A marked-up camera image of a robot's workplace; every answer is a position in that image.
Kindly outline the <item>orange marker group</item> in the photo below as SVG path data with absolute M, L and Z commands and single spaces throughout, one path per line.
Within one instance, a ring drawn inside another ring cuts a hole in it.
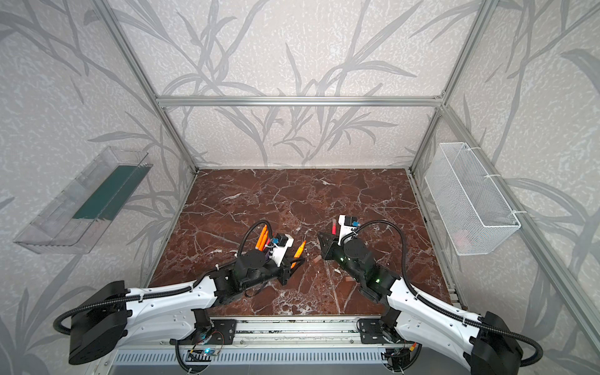
M 303 241 L 301 243 L 301 245 L 298 247 L 296 253 L 294 254 L 293 259 L 295 260 L 294 262 L 291 263 L 291 269 L 294 269 L 296 264 L 299 262 L 301 255 L 303 254 L 303 251 L 306 247 L 306 241 Z

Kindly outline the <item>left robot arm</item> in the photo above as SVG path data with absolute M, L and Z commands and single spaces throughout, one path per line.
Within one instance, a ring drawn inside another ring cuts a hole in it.
M 198 345 L 216 330 L 210 309 L 235 302 L 274 279 L 287 284 L 303 262 L 279 248 L 252 250 L 195 281 L 147 289 L 127 289 L 123 281 L 114 281 L 56 317 L 53 328 L 70 337 L 71 365 L 90 363 L 134 343 L 166 339 L 175 346 Z

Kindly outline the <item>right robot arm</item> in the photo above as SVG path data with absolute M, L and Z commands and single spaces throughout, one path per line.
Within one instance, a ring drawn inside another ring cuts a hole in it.
M 536 340 L 512 332 L 493 312 L 481 316 L 415 288 L 407 273 L 406 236 L 395 224 L 386 221 L 385 225 L 400 237 L 401 274 L 377 264 L 359 238 L 369 223 L 342 221 L 339 234 L 320 232 L 317 237 L 323 259 L 337 262 L 358 283 L 364 297 L 385 306 L 380 322 L 389 342 L 416 342 L 472 374 L 516 374 L 543 358 L 544 350 Z

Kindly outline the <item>orange marker far left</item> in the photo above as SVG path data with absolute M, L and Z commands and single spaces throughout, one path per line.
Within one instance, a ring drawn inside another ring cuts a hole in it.
M 265 225 L 265 226 L 263 227 L 263 229 L 262 229 L 262 231 L 261 231 L 261 233 L 260 233 L 259 239 L 258 239 L 258 241 L 256 242 L 256 249 L 257 249 L 257 250 L 259 250 L 259 244 L 260 244 L 260 242 L 262 241 L 262 236 L 263 236 L 263 234 L 264 234 L 264 231 L 265 231 L 265 229 L 267 229 L 267 230 L 268 230 L 268 228 L 267 228 L 267 225 Z

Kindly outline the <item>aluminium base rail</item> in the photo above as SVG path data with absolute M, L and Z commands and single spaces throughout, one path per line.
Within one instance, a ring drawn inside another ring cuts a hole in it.
M 404 312 L 390 325 L 368 317 L 238 317 L 215 319 L 206 334 L 183 339 L 184 345 L 237 347 L 406 345 L 417 342 L 429 348 L 454 349 L 462 354 L 473 348 L 478 329 L 460 322 L 426 323 Z

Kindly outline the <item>clear plastic wall tray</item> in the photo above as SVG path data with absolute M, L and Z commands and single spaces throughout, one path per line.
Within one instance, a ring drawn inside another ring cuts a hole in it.
M 36 254 L 90 253 L 151 168 L 148 152 L 104 148 L 14 242 Z

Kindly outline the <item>aluminium frame crossbar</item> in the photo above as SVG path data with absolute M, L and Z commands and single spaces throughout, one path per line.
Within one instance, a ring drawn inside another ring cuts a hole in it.
M 162 107 L 178 106 L 383 106 L 436 107 L 439 96 L 161 96 Z

